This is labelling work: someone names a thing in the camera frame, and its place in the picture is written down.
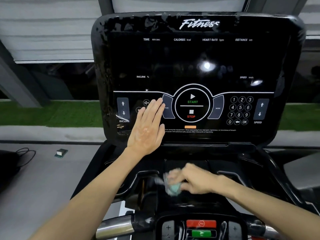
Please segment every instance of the treadmill console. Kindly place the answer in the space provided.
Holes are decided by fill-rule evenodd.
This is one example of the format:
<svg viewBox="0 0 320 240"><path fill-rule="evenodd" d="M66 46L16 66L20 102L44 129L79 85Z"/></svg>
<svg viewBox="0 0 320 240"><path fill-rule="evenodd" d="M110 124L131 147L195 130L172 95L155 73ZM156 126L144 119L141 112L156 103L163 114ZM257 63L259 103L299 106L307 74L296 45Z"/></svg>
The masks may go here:
<svg viewBox="0 0 320 240"><path fill-rule="evenodd" d="M163 142L271 140L303 40L292 16L103 16L92 46L106 137L126 143L139 109L161 97Z"/></svg>

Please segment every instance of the green start button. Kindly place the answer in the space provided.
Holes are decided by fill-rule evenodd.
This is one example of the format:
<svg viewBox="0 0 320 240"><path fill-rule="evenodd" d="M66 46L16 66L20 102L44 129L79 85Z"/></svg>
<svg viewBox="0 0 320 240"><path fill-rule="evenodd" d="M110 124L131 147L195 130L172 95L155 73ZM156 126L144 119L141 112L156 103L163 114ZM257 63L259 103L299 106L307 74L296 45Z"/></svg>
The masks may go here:
<svg viewBox="0 0 320 240"><path fill-rule="evenodd" d="M210 238L211 231L209 230L192 230L193 237Z"/></svg>

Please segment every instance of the black cable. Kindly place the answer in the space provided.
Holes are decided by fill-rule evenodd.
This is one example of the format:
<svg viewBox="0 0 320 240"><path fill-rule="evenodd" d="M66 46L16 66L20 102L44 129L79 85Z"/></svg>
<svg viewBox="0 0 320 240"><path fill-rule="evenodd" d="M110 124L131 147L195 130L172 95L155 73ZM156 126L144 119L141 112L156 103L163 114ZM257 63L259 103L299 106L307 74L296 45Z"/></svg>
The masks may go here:
<svg viewBox="0 0 320 240"><path fill-rule="evenodd" d="M21 148L19 150L16 151L16 153L22 153L22 154L19 154L19 158L21 158L23 155L25 155L26 153L28 152L33 152L33 156L31 157L31 159L29 161L27 161L25 164L23 165L20 165L20 166L17 166L19 169L25 165L27 165L28 163L30 163L30 161L35 157L36 155L36 151L35 150L30 150L28 147L24 147L24 148Z"/></svg>

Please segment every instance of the small box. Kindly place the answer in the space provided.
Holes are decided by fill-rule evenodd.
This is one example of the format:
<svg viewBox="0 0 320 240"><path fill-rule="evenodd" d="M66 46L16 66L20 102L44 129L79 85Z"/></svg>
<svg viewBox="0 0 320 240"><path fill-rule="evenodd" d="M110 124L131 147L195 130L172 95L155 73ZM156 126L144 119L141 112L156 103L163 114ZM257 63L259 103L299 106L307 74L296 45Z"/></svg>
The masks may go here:
<svg viewBox="0 0 320 240"><path fill-rule="evenodd" d="M62 158L67 152L68 150L66 149L59 149L57 150L57 153L54 156L58 158Z"/></svg>

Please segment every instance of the display screen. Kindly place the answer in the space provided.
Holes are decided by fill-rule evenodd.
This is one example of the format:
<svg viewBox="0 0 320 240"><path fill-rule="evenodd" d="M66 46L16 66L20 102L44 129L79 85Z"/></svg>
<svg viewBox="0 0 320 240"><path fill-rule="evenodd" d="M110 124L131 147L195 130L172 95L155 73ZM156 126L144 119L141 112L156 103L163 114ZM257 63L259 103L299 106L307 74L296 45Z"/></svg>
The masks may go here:
<svg viewBox="0 0 320 240"><path fill-rule="evenodd" d="M108 34L118 133L137 112L163 98L166 137L259 136L289 37L203 32Z"/></svg>

